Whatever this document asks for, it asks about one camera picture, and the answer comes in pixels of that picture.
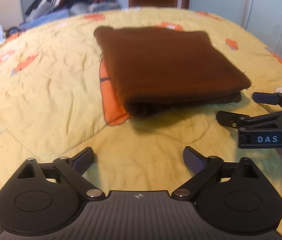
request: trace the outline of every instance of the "triangular cutout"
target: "triangular cutout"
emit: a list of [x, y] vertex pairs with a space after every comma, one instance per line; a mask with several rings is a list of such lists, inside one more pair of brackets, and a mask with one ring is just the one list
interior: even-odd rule
[[25, 168], [18, 175], [18, 179], [34, 178], [35, 172], [31, 164], [26, 164]]
[[259, 178], [258, 174], [254, 171], [254, 169], [249, 164], [244, 165], [242, 177], [244, 177], [244, 178], [254, 178], [254, 179]]

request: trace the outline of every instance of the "folded towel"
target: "folded towel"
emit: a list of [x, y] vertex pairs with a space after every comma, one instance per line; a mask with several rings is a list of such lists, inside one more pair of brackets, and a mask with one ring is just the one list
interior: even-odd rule
[[132, 116], [171, 106], [238, 102], [250, 80], [206, 32], [99, 27], [94, 36], [119, 100]]

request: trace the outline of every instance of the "yellow quilt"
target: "yellow quilt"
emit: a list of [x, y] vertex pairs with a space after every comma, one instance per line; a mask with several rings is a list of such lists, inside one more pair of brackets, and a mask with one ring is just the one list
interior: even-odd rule
[[[117, 102], [93, 32], [153, 26], [206, 31], [213, 46], [252, 81], [240, 103], [171, 109], [129, 118]], [[275, 149], [237, 148], [219, 110], [250, 116], [280, 110], [251, 100], [255, 91], [282, 86], [282, 59], [233, 22], [203, 12], [134, 8], [81, 15], [23, 33], [0, 45], [0, 189], [28, 157], [52, 162], [90, 146], [96, 162], [85, 176], [109, 190], [168, 190], [192, 175], [182, 160], [189, 145], [227, 162], [250, 157], [282, 196], [282, 163]], [[282, 234], [282, 221], [278, 228]]]

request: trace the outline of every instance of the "metal screw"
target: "metal screw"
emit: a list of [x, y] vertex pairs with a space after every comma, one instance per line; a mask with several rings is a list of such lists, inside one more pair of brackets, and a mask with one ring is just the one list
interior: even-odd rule
[[102, 195], [102, 191], [100, 191], [99, 189], [90, 189], [86, 192], [86, 194], [89, 196], [89, 197], [99, 197]]
[[188, 195], [190, 195], [190, 191], [185, 188], [178, 188], [177, 190], [175, 190], [174, 194], [178, 197], [187, 197]]

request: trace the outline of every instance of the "blue fabric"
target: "blue fabric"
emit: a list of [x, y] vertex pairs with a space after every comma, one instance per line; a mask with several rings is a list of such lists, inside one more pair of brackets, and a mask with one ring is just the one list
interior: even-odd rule
[[59, 11], [56, 11], [56, 12], [49, 13], [47, 15], [43, 15], [43, 16], [36, 18], [32, 21], [24, 22], [24, 23], [20, 24], [19, 29], [21, 31], [26, 31], [26, 30], [32, 29], [34, 27], [38, 27], [42, 24], [53, 22], [53, 21], [60, 20], [60, 19], [63, 19], [63, 18], [67, 18], [69, 16], [71, 16], [69, 10], [68, 9], [62, 9], [62, 10], [59, 10]]

